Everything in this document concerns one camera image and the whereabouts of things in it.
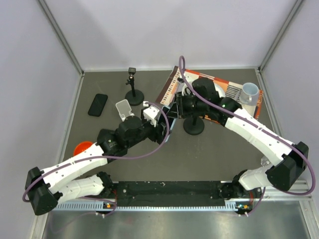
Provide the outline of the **blue case phone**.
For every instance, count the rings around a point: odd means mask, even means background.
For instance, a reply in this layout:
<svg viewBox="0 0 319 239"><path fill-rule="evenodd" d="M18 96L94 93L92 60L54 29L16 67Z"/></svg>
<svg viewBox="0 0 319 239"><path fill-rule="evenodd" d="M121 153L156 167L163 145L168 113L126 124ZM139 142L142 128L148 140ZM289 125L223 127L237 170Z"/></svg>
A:
<svg viewBox="0 0 319 239"><path fill-rule="evenodd" d="M165 112L165 114L166 114L166 112L167 112L167 110L168 110L167 107L168 107L168 106L163 106L163 107L162 107L162 110ZM168 122L169 122L169 133L168 133L168 136L167 136L167 137L165 138L165 140L164 140L165 143L169 140L170 134L172 133L172 130L173 130L174 125L175 125L175 122L176 122L176 120L177 120L177 119L168 118L168 117L167 117L167 119L168 119Z"/></svg>

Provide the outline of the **black round phone stand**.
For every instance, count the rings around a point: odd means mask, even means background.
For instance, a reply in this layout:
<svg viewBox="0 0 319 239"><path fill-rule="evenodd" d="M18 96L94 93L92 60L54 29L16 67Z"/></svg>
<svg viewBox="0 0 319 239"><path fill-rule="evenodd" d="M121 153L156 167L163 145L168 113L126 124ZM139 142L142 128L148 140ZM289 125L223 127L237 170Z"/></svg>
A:
<svg viewBox="0 0 319 239"><path fill-rule="evenodd" d="M190 135L199 135L204 131L205 125L200 117L190 117L184 120L183 129Z"/></svg>

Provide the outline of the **white folding phone stand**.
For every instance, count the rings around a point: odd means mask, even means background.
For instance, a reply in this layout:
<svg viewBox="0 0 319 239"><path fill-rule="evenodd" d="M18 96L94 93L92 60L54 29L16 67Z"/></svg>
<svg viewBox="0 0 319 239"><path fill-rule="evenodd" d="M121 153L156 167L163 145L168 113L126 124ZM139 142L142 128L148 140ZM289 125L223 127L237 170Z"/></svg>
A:
<svg viewBox="0 0 319 239"><path fill-rule="evenodd" d="M115 106L122 122L131 122L134 119L135 115L127 99L117 102Z"/></svg>

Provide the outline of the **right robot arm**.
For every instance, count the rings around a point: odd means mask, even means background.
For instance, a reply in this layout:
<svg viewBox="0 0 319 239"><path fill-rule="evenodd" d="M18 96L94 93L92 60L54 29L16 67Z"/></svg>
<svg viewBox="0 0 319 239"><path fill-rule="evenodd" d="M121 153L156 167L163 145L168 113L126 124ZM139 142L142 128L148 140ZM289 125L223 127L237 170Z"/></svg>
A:
<svg viewBox="0 0 319 239"><path fill-rule="evenodd" d="M267 186L290 193L290 188L307 167L309 147L302 141L293 143L276 135L236 100L220 97L211 79L201 77L190 82L178 77L178 81L187 91L175 93L173 117L209 116L252 144L270 162L258 169L241 171L234 178L234 194L244 197L253 189Z"/></svg>

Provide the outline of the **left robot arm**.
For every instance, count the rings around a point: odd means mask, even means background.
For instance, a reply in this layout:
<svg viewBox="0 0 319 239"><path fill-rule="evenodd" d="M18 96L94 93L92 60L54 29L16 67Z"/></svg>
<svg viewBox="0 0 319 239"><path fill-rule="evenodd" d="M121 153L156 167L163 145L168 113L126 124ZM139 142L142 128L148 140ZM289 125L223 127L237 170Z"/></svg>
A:
<svg viewBox="0 0 319 239"><path fill-rule="evenodd" d="M105 172L80 179L80 176L117 159L126 159L128 150L150 139L162 146L169 137L174 120L166 116L141 118L129 116L116 130L102 129L97 141L66 161L28 171L22 200L30 203L34 214L46 214L58 205L87 196L107 198L112 194L113 181Z"/></svg>

